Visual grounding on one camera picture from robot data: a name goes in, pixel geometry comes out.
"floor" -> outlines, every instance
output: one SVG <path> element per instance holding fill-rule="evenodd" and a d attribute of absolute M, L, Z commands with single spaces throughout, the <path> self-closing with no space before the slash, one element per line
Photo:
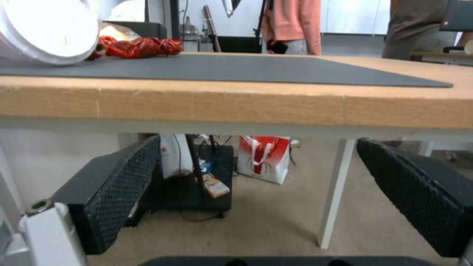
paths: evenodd
<path fill-rule="evenodd" d="M 354 154 L 328 250 L 316 245 L 336 142 L 301 139 L 284 185 L 234 178 L 233 206 L 224 219 L 187 222 L 177 212 L 147 215 L 123 228 L 91 265 L 138 265 L 155 257 L 198 256 L 410 256 L 436 265 L 441 258 L 395 209 Z M 442 158 L 442 153 L 433 156 Z M 463 172 L 472 164 L 459 160 Z M 207 214 L 186 213 L 193 218 Z"/>

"gray mat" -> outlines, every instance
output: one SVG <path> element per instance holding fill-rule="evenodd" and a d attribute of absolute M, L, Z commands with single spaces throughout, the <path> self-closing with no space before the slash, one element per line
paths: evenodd
<path fill-rule="evenodd" d="M 445 82 L 420 79 L 310 57 L 181 54 L 123 60 L 100 58 L 73 66 L 31 65 L 0 60 L 0 75 L 292 82 L 373 86 L 449 88 Z"/>

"phone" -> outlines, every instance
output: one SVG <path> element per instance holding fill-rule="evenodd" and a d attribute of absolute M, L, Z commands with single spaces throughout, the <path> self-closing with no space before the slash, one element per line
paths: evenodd
<path fill-rule="evenodd" d="M 266 47 L 268 48 L 268 50 L 271 50 L 274 53 L 280 53 L 280 54 L 286 53 L 288 49 L 287 45 L 283 44 L 282 42 L 275 42 L 273 44 L 271 43 L 272 43 L 272 40 L 269 40 L 268 43 L 266 44 Z"/>

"pink sweater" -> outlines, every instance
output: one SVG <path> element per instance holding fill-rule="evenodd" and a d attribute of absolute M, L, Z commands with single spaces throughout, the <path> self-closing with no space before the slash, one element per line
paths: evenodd
<path fill-rule="evenodd" d="M 309 54 L 321 54 L 320 0 L 274 0 L 264 12 L 263 38 L 276 41 L 305 39 Z"/>

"white and red shopping bag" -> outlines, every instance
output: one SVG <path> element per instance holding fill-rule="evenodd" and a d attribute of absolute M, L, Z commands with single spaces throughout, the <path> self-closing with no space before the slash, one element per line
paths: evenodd
<path fill-rule="evenodd" d="M 289 137 L 241 136 L 238 172 L 282 185 L 288 173 Z"/>

